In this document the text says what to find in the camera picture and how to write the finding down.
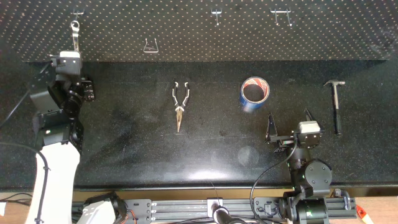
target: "pegboard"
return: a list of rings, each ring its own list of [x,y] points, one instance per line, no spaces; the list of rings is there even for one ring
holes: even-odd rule
[[[0,1],[0,36],[23,61],[73,50],[84,10],[86,61],[388,59],[398,49],[396,0]],[[211,10],[221,10],[219,25]],[[270,9],[278,14],[279,25]],[[145,39],[159,53],[143,52]]]

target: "wooden floor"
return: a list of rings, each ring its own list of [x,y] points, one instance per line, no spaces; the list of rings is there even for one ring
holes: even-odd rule
[[[362,206],[369,214],[372,221],[377,223],[398,223],[397,208],[398,197],[358,197],[356,203]],[[24,223],[29,207],[24,205],[9,203],[6,206],[6,214],[0,217],[0,224],[3,223]],[[363,223],[359,218],[350,220],[330,220],[331,224],[360,224]]]

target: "hammer handle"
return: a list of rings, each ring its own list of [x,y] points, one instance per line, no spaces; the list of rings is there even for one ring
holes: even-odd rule
[[[343,136],[343,128],[341,127],[341,119],[339,114],[339,109],[335,110],[335,119],[336,119],[336,135],[337,137]]]

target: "black table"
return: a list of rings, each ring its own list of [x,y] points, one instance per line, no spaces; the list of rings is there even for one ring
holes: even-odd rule
[[[308,108],[324,125],[314,158],[333,168],[335,187],[398,185],[398,67],[395,61],[96,63],[83,67],[94,80],[96,101],[85,103],[83,154],[76,190],[249,187],[267,167],[284,159],[266,144],[268,113],[279,134],[305,121]],[[25,92],[28,75],[3,70],[0,117]],[[239,87],[265,78],[271,93],[254,113],[242,111]],[[329,79],[338,87],[342,138],[334,135]],[[177,134],[172,86],[189,82],[191,96]],[[184,89],[180,89],[182,101]],[[30,100],[0,131],[0,141],[32,144]],[[0,190],[31,189],[35,157],[0,146]],[[261,187],[289,187],[287,166],[267,174]]]

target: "roll of tape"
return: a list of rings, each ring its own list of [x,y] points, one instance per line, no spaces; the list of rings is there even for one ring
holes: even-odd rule
[[[251,85],[257,85],[262,90],[262,99],[259,101],[254,101],[254,99],[245,95],[245,88],[251,87]],[[250,77],[243,82],[241,86],[240,101],[243,104],[243,110],[245,112],[252,112],[255,109],[260,108],[266,102],[269,96],[269,85],[267,81],[260,77]]]

